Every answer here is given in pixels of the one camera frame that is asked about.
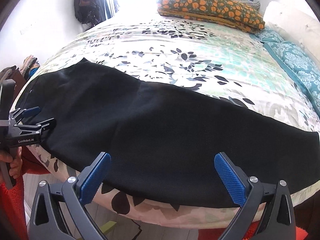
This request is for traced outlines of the person's left hand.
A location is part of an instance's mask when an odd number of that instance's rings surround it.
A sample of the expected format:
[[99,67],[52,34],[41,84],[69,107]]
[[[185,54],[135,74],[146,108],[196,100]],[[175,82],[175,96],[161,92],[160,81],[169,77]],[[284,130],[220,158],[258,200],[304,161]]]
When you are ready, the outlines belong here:
[[22,148],[17,148],[15,158],[13,158],[8,152],[4,150],[1,150],[0,155],[1,161],[8,163],[10,166],[9,175],[12,176],[14,179],[17,179],[21,175],[21,169],[23,164]]

